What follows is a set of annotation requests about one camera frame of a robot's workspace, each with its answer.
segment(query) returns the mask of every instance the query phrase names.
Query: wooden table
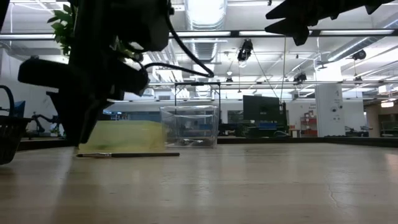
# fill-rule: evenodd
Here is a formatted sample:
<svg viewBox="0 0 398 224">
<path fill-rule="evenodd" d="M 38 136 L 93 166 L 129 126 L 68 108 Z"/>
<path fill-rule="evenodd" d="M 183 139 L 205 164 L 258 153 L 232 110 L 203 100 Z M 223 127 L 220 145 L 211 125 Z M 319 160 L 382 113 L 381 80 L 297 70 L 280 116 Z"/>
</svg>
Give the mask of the wooden table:
<svg viewBox="0 0 398 224">
<path fill-rule="evenodd" d="M 19 152 L 0 167 L 0 223 L 397 223 L 398 151 L 222 145 L 180 157 Z"/>
</svg>

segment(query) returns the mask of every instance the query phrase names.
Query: black basket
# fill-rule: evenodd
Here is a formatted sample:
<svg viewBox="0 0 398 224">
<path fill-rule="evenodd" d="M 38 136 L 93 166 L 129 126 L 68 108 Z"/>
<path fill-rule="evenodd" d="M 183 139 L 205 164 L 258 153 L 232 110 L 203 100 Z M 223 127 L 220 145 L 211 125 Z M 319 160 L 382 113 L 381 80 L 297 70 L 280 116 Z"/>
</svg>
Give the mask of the black basket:
<svg viewBox="0 0 398 224">
<path fill-rule="evenodd" d="M 13 117 L 14 97 L 11 90 L 3 85 L 0 85 L 0 88 L 6 91 L 10 101 L 9 116 L 0 116 L 0 165 L 3 165 L 13 160 L 27 123 L 31 119 Z"/>
</svg>

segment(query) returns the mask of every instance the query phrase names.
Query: white pillar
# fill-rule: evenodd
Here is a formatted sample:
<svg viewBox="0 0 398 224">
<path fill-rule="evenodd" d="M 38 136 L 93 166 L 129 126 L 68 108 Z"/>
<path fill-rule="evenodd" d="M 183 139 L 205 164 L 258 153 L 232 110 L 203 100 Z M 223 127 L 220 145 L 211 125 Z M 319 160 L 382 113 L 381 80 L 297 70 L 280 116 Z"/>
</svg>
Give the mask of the white pillar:
<svg viewBox="0 0 398 224">
<path fill-rule="evenodd" d="M 315 70 L 316 81 L 342 81 L 341 68 L 335 63 Z M 343 93 L 341 84 L 322 84 L 315 87 L 317 101 L 318 137 L 345 135 Z"/>
</svg>

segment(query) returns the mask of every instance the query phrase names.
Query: clear plastic container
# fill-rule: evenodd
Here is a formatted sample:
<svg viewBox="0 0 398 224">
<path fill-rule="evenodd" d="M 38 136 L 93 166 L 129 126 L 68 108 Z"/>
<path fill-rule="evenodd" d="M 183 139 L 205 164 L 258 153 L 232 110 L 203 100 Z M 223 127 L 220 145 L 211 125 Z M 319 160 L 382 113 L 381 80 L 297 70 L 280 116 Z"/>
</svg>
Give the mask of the clear plastic container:
<svg viewBox="0 0 398 224">
<path fill-rule="evenodd" d="M 166 146 L 217 146 L 220 111 L 218 106 L 160 107 Z"/>
</svg>

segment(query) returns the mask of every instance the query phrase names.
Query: yellow sponge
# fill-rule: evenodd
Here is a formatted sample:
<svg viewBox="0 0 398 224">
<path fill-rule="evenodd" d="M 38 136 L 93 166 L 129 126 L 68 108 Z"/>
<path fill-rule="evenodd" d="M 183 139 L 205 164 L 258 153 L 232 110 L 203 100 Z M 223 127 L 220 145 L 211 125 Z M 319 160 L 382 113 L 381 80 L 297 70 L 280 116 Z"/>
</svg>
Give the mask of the yellow sponge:
<svg viewBox="0 0 398 224">
<path fill-rule="evenodd" d="M 162 152 L 165 135 L 153 121 L 98 121 L 79 153 Z"/>
</svg>

